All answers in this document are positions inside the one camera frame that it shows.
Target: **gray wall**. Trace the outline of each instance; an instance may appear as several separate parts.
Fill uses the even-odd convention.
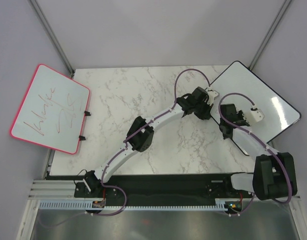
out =
[[[37,0],[74,68],[249,65],[284,0]]]
[[[33,179],[47,150],[9,136],[39,63],[67,74],[26,0],[0,0],[0,240],[15,239]]]
[[[254,72],[302,113],[302,119],[275,142],[294,157],[307,210],[307,0],[293,2]]]

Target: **marble table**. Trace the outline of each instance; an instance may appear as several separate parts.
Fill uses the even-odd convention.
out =
[[[171,66],[77,69],[74,80],[91,90],[83,135],[77,154],[56,151],[51,176],[77,175],[92,170],[110,158],[137,116],[152,116],[174,101],[174,84],[184,69],[197,68],[212,82],[226,68],[215,66]],[[198,72],[186,72],[177,94],[207,87]],[[253,172],[255,162],[230,139],[223,140],[217,123],[188,115],[155,132],[148,150],[129,159],[115,174],[193,174]]]

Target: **black clip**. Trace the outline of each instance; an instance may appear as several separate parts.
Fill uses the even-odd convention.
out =
[[[86,138],[85,138],[84,136],[81,136],[81,135],[80,135],[80,136],[79,136],[79,140],[80,140],[80,141],[85,141]]]

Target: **red handwriting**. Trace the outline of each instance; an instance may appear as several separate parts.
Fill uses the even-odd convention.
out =
[[[65,122],[70,128],[72,128],[72,126],[73,126],[73,119],[76,118],[76,114],[73,113],[73,111],[75,110],[74,103],[78,100],[78,98],[76,100],[72,101],[71,96],[68,93],[68,95],[67,95],[67,105],[68,106],[63,106],[62,104],[56,102],[53,99],[53,94],[55,93],[55,90],[56,90],[56,88],[54,88],[54,89],[50,88],[50,95],[45,94],[45,98],[42,97],[41,95],[38,95],[39,98],[42,99],[42,101],[44,102],[43,111],[41,111],[41,114],[38,114],[34,111],[31,111],[34,115],[36,115],[39,118],[38,124],[36,125],[35,123],[29,124],[25,121],[23,122],[24,124],[29,126],[31,129],[35,130],[37,133],[39,133],[42,136],[45,135],[42,131],[41,124],[44,123],[44,121],[47,119],[46,108],[53,106],[53,104],[56,104],[59,107],[61,107],[61,110],[60,110],[59,116],[58,116],[58,123],[56,123],[56,130],[57,130],[58,133],[61,132],[61,129],[60,129],[61,116],[64,116]],[[80,98],[80,109],[79,109],[80,111],[81,111],[81,108],[82,108],[82,99]]]

